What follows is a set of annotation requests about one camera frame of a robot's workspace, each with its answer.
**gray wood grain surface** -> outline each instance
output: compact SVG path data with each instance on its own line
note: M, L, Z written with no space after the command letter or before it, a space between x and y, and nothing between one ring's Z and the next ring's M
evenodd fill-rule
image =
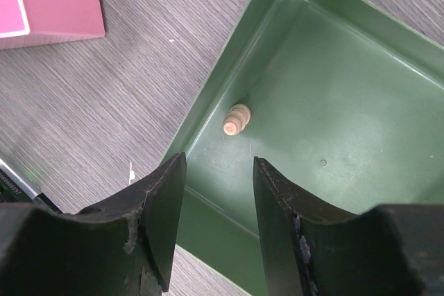
M444 0L371 0L444 43ZM247 0L102 0L107 37L0 51L0 150L76 212L150 173ZM242 295L178 249L171 294Z

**green tray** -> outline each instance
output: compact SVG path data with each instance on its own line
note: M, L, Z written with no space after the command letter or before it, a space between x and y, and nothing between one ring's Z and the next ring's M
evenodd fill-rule
M229 137L236 103L252 119ZM364 0L251 0L166 153L187 152L178 244L265 295L255 155L354 213L444 203L443 129L439 45Z

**pink block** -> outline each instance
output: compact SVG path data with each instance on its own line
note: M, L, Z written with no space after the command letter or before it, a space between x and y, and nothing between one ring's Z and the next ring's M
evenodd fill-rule
M0 0L0 49L103 36L99 0Z

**white speck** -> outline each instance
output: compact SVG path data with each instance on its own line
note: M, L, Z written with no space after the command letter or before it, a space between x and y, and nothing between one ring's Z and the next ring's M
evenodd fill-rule
M133 163L130 161L130 177L128 178L128 185L131 185L131 182L136 179L136 174L133 170Z

